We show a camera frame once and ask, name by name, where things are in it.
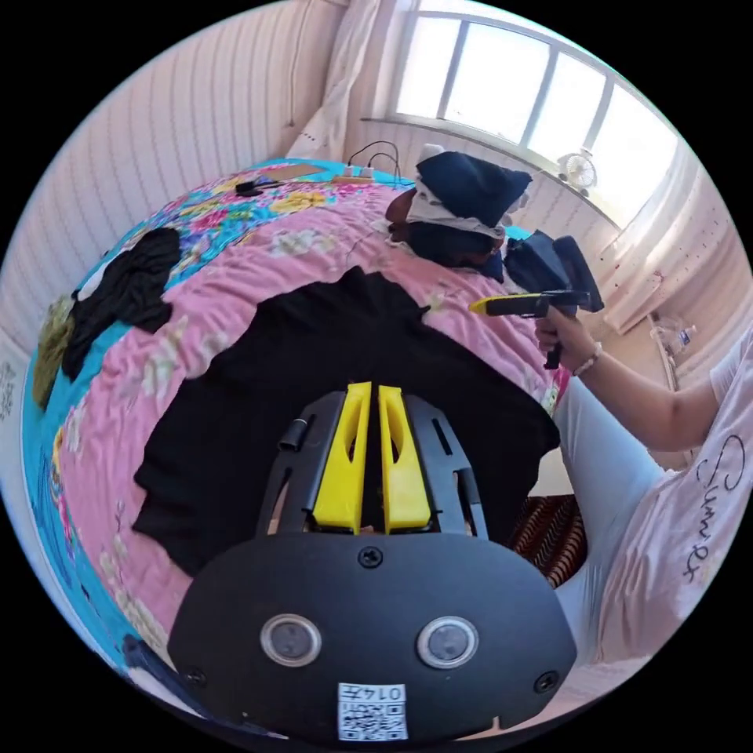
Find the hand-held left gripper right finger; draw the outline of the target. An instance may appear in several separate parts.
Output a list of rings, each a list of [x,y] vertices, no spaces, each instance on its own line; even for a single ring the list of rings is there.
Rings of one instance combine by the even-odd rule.
[[[398,387],[378,387],[385,533],[426,529],[431,521],[420,457]]]

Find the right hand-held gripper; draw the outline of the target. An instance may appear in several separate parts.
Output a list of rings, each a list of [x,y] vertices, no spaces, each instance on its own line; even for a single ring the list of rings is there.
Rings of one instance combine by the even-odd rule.
[[[507,244],[507,278],[520,290],[475,301],[468,310],[493,318],[521,318],[536,324],[549,307],[577,318],[595,312],[595,279],[577,242],[570,236],[550,238],[536,231]],[[544,368],[559,367],[558,353],[545,358]]]

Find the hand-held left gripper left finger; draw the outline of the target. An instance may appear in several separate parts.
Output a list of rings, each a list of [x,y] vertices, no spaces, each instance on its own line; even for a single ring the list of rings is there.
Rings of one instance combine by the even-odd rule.
[[[320,529],[360,533],[371,393],[361,382],[344,394],[312,511]]]

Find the person's right hand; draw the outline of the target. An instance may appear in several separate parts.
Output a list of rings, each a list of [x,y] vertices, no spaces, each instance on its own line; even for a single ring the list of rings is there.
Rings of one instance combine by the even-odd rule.
[[[549,307],[536,320],[535,335],[545,358],[558,353],[559,365],[579,376],[595,365],[602,355],[602,345],[594,340],[577,318]]]

